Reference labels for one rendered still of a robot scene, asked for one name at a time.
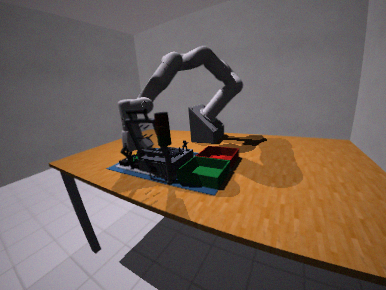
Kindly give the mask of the green open-top bin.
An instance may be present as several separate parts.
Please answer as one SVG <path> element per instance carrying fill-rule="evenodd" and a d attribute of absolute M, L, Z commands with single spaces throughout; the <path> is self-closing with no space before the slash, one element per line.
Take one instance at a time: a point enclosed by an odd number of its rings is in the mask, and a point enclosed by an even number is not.
<path fill-rule="evenodd" d="M 194 156 L 176 171 L 179 182 L 218 190 L 230 172 L 230 160 Z"/>

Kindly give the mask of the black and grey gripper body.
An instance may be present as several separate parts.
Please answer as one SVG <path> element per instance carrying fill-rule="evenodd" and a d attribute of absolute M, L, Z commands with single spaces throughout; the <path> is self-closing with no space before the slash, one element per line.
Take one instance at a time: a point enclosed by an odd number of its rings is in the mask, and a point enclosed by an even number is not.
<path fill-rule="evenodd" d="M 128 130 L 122 131 L 122 145 L 123 146 L 124 146 L 124 143 L 126 143 L 129 152 L 137 150 Z M 127 150 L 127 148 L 126 148 L 126 150 Z"/>

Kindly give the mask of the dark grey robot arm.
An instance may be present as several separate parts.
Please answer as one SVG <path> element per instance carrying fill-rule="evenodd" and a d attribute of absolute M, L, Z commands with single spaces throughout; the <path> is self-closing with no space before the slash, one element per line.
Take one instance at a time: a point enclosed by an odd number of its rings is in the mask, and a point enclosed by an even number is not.
<path fill-rule="evenodd" d="M 150 113 L 153 109 L 153 101 L 168 87 L 178 71 L 197 68 L 202 64 L 205 64 L 205 68 L 219 81 L 226 84 L 217 92 L 205 109 L 202 108 L 200 110 L 200 113 L 205 119 L 210 122 L 215 122 L 215 117 L 243 88 L 242 80 L 224 63 L 223 60 L 221 61 L 215 53 L 206 46 L 198 47 L 186 54 L 179 54 L 177 52 L 168 53 L 162 58 L 161 65 L 139 95 L 139 99 L 121 100 L 118 102 L 123 130 L 128 130 L 124 121 L 125 119 L 129 119 L 126 110 L 147 109 L 147 114 Z"/>

